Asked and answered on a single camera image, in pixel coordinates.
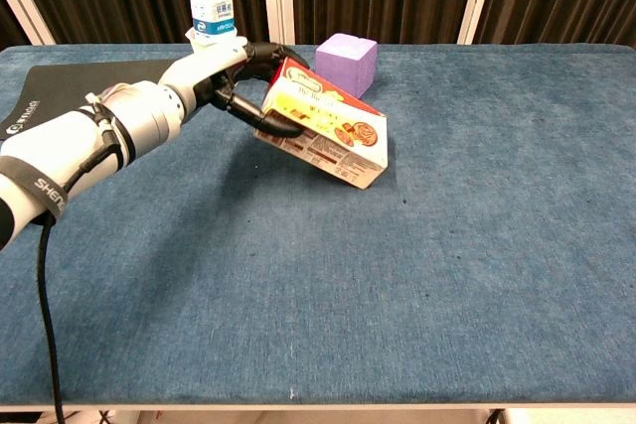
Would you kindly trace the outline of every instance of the snack box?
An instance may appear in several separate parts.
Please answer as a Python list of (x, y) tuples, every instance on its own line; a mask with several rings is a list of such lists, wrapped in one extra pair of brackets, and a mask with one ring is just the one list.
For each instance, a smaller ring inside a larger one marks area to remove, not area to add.
[(263, 101), (263, 111), (304, 126), (297, 138), (254, 135), (360, 189), (388, 165), (387, 117), (287, 58)]

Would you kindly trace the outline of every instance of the robotic arm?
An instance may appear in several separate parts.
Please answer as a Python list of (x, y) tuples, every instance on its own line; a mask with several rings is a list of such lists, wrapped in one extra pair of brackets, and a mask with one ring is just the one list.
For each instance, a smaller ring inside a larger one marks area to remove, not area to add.
[(271, 80), (286, 57), (307, 65), (281, 45), (236, 38), (176, 61), (158, 83), (120, 83), (89, 94), (90, 104), (6, 140), (0, 249), (41, 213), (58, 218), (70, 198), (174, 138), (208, 103), (274, 136), (299, 136), (295, 123), (264, 115), (234, 93), (237, 81)]

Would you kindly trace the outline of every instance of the blue table surface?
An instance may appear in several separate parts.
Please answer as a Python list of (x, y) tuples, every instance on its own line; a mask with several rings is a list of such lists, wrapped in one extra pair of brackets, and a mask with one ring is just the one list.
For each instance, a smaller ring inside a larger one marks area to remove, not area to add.
[[(8, 49), (0, 113), (33, 65), (188, 52)], [(70, 205), (66, 402), (636, 401), (634, 51), (381, 46), (363, 99), (391, 138), (366, 191), (211, 107)], [(39, 232), (0, 254), (0, 404), (51, 402)]]

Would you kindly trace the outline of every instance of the purple foam block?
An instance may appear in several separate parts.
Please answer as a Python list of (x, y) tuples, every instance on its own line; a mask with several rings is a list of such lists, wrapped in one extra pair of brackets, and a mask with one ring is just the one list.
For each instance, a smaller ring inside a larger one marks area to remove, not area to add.
[(334, 34), (316, 50), (316, 72), (359, 98), (374, 82), (378, 43)]

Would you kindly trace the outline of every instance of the black robotic finger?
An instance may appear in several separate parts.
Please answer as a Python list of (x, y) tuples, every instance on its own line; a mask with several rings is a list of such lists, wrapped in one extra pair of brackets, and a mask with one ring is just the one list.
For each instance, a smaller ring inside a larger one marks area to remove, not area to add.
[(297, 138), (304, 131), (302, 126), (293, 121), (263, 113), (239, 94), (218, 90), (217, 96), (225, 104), (225, 111), (263, 133), (281, 138)]
[(269, 42), (257, 42), (245, 45), (247, 61), (234, 69), (231, 76), (235, 81), (258, 78), (271, 81), (283, 61), (290, 57), (306, 68), (309, 64), (289, 47)]

